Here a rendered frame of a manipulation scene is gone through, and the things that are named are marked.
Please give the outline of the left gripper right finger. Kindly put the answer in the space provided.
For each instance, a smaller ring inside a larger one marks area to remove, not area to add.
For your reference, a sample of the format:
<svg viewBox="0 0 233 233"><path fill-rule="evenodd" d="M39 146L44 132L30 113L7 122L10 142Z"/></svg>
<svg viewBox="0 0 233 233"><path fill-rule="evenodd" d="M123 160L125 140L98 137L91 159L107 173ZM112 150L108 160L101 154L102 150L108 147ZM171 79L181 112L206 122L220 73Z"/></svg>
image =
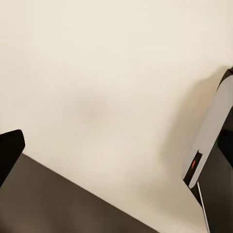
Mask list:
<svg viewBox="0 0 233 233"><path fill-rule="evenodd" d="M217 145L233 168L233 131L222 129Z"/></svg>

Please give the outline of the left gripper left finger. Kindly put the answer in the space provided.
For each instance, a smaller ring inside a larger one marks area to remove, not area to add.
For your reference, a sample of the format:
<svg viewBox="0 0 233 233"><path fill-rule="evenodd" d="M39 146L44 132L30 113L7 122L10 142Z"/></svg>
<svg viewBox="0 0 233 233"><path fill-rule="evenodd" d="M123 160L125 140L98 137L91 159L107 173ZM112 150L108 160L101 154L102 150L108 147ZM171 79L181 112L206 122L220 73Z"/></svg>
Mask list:
<svg viewBox="0 0 233 233"><path fill-rule="evenodd" d="M20 129L0 134L0 187L25 148Z"/></svg>

